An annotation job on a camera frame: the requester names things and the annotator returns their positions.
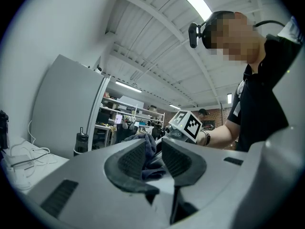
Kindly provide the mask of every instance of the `brick wall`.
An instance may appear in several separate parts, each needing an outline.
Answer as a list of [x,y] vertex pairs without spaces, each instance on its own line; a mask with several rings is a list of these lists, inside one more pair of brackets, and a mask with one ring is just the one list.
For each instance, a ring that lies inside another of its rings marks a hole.
[[[209,109],[207,110],[210,114],[207,115],[205,117],[205,120],[214,120],[215,121],[215,128],[216,127],[220,127],[221,126],[221,110],[220,109]],[[224,109],[224,124],[226,119],[229,116],[229,113],[231,111],[231,108],[225,108]],[[165,113],[165,117],[164,117],[164,126],[168,125],[168,122],[175,116],[176,112],[169,112],[166,110],[162,110],[162,109],[158,109],[159,113]],[[195,116],[198,116],[198,111],[192,111],[192,113]],[[236,145],[235,142],[232,143],[233,146],[229,145],[228,147],[226,147],[225,149],[231,149],[231,150],[235,150],[236,149]]]

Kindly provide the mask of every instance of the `white refrigerator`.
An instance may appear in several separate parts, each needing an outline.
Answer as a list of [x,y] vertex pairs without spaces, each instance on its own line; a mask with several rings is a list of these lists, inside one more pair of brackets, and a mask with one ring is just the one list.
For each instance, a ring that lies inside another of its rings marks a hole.
[[46,73],[34,104],[30,127],[36,138],[34,145],[72,158],[76,134],[82,127],[89,136],[90,151],[96,117],[109,80],[59,55]]

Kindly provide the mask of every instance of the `man's arm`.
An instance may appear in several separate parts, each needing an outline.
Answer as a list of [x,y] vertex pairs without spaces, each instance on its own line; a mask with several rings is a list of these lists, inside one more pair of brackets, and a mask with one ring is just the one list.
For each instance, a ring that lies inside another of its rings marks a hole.
[[[209,131],[211,140],[208,146],[224,148],[234,142],[239,135],[240,126],[232,121],[227,120],[224,125]],[[197,139],[198,145],[205,144],[205,134],[200,132]]]
[[[228,116],[227,121],[224,125],[209,131],[211,136],[209,147],[224,148],[230,145],[239,136],[240,122],[241,122],[241,110],[239,103],[239,93],[241,93],[241,87],[238,87],[233,99],[232,109]],[[205,144],[205,134],[200,132],[197,137],[197,144],[204,146]]]

